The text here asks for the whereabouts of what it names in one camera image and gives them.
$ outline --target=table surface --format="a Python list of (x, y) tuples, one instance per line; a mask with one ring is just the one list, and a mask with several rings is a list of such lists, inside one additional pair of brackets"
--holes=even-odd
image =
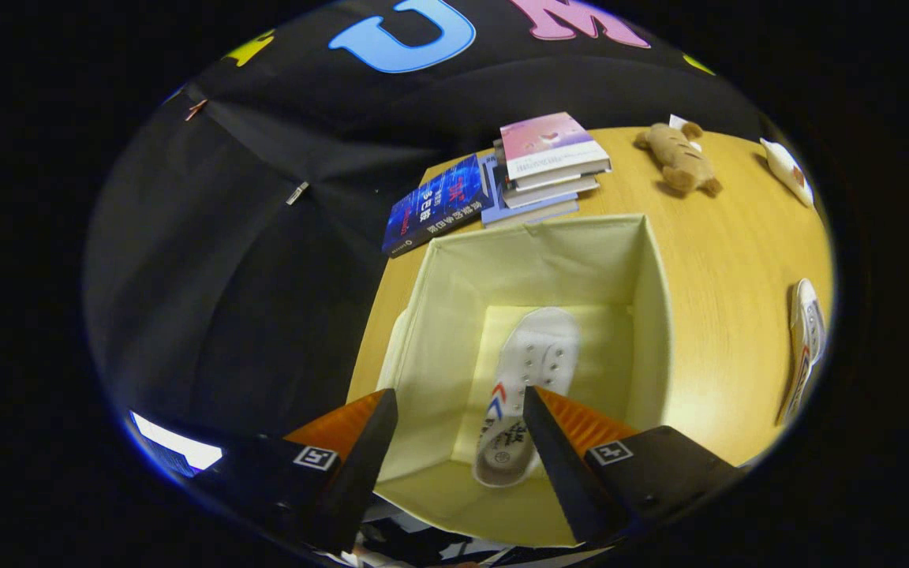
[[(642, 130), (592, 130), (613, 171), (597, 177), (600, 188), (580, 194), (577, 212), (558, 219), (649, 217), (671, 294), (675, 349), (664, 424), (740, 465), (767, 449), (782, 429), (776, 417), (791, 380), (791, 288), (798, 280), (812, 281), (830, 321), (829, 234), (817, 211), (769, 172), (760, 144), (704, 133), (696, 141), (724, 190), (717, 198), (703, 192), (677, 197), (652, 155), (634, 146)], [(457, 161), (429, 168), (423, 179)], [(476, 220), (452, 233), (482, 229)], [(409, 303), (426, 248), (389, 259), (353, 368), (349, 402), (376, 388), (393, 324)]]

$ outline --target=pink book cover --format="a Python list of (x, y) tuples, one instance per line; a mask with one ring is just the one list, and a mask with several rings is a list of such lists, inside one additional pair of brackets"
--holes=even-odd
[(566, 112), (546, 114), (501, 126), (500, 137), (504, 140), (508, 162), (541, 151), (594, 140)]

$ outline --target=brown plush toy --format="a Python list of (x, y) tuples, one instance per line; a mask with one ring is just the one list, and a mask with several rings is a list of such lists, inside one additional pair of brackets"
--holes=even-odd
[(690, 139), (703, 136), (703, 133), (703, 129), (693, 122), (687, 122), (682, 130), (657, 123), (646, 133), (638, 134), (636, 145), (654, 152), (654, 157), (663, 166), (661, 175), (668, 187), (683, 193), (702, 189), (709, 195), (717, 195), (722, 187), (714, 177), (714, 166), (706, 155), (690, 144)]

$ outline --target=blue book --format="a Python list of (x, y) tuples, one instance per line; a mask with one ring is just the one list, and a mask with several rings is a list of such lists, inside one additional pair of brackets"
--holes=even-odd
[(493, 205), (483, 209), (483, 226), (487, 229), (516, 223), (540, 222), (542, 219), (578, 210), (577, 193), (560, 194), (521, 207), (508, 207), (503, 198), (507, 189), (505, 166), (500, 165), (496, 155), (490, 154), (483, 158), (483, 170), (486, 172), (486, 181), (493, 190), (494, 201)]
[(392, 206), (381, 248), (392, 258), (458, 229), (493, 205), (475, 154), (451, 166)]

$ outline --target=fabric storage bin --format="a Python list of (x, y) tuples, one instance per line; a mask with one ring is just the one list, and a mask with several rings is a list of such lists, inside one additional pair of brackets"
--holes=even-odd
[(671, 309), (644, 215), (589, 216), (429, 242), (378, 388), (399, 420), (375, 492), (437, 528), (508, 545), (577, 545), (544, 468), (512, 488), (470, 469), (499, 353), (521, 317), (559, 306), (581, 327), (567, 393), (639, 429), (660, 424)]

